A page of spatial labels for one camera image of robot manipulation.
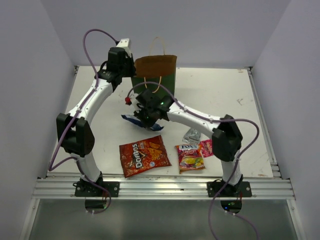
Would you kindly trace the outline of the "blue snack bag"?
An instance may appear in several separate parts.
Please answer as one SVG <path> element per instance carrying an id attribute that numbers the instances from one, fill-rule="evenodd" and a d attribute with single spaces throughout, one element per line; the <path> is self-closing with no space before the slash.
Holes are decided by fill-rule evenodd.
<path id="1" fill-rule="evenodd" d="M 161 131 L 164 128 L 163 126 L 160 126 L 157 123 L 154 123 L 152 126 L 145 126 L 141 120 L 139 120 L 137 117 L 135 117 L 134 115 L 131 115 L 131 114 L 122 114 L 121 117 L 122 117 L 122 119 L 124 119 L 124 120 L 126 120 L 126 121 L 140 127 L 140 128 L 149 129 L 154 132 Z"/>

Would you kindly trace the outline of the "green paper bag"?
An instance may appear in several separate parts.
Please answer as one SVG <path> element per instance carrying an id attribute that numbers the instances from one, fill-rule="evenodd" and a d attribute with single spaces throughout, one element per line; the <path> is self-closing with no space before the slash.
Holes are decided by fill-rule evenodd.
<path id="1" fill-rule="evenodd" d="M 156 40 L 162 44 L 162 54 L 152 55 L 152 49 Z M 161 37 L 155 37 L 151 42 L 149 54 L 137 58 L 134 62 L 136 75 L 131 78 L 133 92 L 140 94 L 145 89 L 162 98 L 167 92 L 164 86 L 172 94 L 175 93 L 177 56 L 166 54 L 165 42 Z"/>

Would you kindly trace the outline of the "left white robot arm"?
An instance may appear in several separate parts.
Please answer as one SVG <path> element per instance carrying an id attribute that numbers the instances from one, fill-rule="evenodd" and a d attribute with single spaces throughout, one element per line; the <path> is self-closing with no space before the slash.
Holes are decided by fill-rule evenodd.
<path id="1" fill-rule="evenodd" d="M 88 182 L 86 190 L 92 196 L 99 196 L 104 190 L 104 184 L 99 181 L 102 173 L 92 153 L 95 144 L 91 130 L 92 120 L 123 78 L 132 77 L 135 73 L 129 39 L 125 38 L 110 48 L 107 61 L 101 64 L 81 101 L 67 114 L 60 113 L 56 118 L 58 146 L 75 160 L 81 179 Z"/>

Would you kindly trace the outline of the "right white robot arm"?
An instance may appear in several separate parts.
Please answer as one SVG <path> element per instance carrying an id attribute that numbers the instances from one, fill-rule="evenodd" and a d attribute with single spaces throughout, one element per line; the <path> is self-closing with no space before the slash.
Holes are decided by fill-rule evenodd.
<path id="1" fill-rule="evenodd" d="M 176 98 L 166 95 L 159 98 L 146 89 L 130 97 L 135 108 L 134 116 L 146 128 L 158 120 L 175 122 L 199 131 L 211 138 L 213 155 L 221 161 L 222 189 L 227 196 L 235 196 L 241 190 L 243 174 L 239 166 L 243 136 L 230 115 L 217 117 L 188 108 Z"/>

